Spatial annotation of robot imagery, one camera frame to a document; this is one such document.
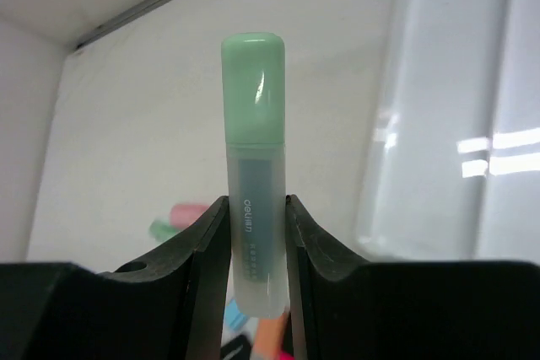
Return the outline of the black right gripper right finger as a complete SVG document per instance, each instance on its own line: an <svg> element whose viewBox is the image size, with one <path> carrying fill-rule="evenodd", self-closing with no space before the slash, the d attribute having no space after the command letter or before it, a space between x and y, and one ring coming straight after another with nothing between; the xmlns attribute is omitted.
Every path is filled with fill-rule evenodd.
<svg viewBox="0 0 540 360"><path fill-rule="evenodd" d="M366 359L366 261L320 226L296 195L285 208L294 357Z"/></svg>

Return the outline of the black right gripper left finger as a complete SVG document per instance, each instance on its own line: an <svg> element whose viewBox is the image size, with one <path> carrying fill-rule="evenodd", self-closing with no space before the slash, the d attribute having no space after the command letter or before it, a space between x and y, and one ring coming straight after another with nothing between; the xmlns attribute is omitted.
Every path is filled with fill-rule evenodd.
<svg viewBox="0 0 540 360"><path fill-rule="evenodd" d="M104 273L120 306L115 359L217 359L230 268L227 197L150 252Z"/></svg>

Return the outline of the pastel orange clear highlighter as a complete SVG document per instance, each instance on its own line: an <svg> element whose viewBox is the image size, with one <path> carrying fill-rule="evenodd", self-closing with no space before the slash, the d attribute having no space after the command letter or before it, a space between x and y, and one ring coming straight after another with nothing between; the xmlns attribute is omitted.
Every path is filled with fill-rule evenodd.
<svg viewBox="0 0 540 360"><path fill-rule="evenodd" d="M275 319L260 319L251 348L251 360L278 360L281 357L289 312Z"/></svg>

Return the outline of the pastel blue clear highlighter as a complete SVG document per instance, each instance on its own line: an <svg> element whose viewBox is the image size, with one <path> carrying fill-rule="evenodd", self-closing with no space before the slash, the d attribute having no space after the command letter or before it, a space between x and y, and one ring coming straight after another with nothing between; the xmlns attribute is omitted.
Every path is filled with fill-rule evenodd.
<svg viewBox="0 0 540 360"><path fill-rule="evenodd" d="M234 298L232 298L224 308L224 324L233 332L241 330L249 317L243 314Z"/></svg>

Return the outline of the pastel green clear highlighter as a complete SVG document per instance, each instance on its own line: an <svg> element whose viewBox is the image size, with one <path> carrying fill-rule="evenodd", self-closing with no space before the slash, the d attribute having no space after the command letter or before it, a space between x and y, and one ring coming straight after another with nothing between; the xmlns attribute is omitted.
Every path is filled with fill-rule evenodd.
<svg viewBox="0 0 540 360"><path fill-rule="evenodd" d="M232 35L221 66L235 300L243 314L275 319L287 302L284 41Z"/></svg>

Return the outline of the pastel pink highlighter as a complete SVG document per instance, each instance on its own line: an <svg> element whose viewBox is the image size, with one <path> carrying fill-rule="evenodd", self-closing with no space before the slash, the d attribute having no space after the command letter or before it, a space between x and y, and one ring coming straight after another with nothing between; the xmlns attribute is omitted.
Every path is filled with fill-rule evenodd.
<svg viewBox="0 0 540 360"><path fill-rule="evenodd" d="M184 229L195 223L206 211L208 205L178 203L170 209L169 224L172 228Z"/></svg>

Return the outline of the pastel green short highlighter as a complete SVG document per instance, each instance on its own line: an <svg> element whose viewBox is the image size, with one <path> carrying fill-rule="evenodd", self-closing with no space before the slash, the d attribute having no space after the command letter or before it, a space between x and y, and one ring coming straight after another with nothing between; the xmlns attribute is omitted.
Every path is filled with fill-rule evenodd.
<svg viewBox="0 0 540 360"><path fill-rule="evenodd" d="M176 236L180 230L172 227L170 223L163 218L156 218L149 226L149 235L157 242L164 243L165 241Z"/></svg>

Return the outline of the black pink highlighter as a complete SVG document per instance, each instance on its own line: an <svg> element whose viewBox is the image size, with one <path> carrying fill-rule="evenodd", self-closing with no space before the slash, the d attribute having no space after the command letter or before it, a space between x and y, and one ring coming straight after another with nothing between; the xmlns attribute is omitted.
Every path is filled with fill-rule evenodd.
<svg viewBox="0 0 540 360"><path fill-rule="evenodd" d="M287 352L280 351L276 357L276 360L294 360L294 357Z"/></svg>

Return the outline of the black green highlighter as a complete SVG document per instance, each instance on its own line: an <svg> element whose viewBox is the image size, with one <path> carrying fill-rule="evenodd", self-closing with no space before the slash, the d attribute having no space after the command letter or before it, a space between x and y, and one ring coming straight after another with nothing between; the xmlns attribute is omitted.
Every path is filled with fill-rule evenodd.
<svg viewBox="0 0 540 360"><path fill-rule="evenodd" d="M220 360L249 360L252 344L250 339L240 334L225 343L220 349Z"/></svg>

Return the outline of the white divided organizer tray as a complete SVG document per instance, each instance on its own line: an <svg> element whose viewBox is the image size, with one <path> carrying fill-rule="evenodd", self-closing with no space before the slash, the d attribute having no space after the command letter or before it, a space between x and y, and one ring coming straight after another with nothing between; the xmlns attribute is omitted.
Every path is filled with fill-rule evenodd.
<svg viewBox="0 0 540 360"><path fill-rule="evenodd" d="M538 263L539 0L397 0L354 240Z"/></svg>

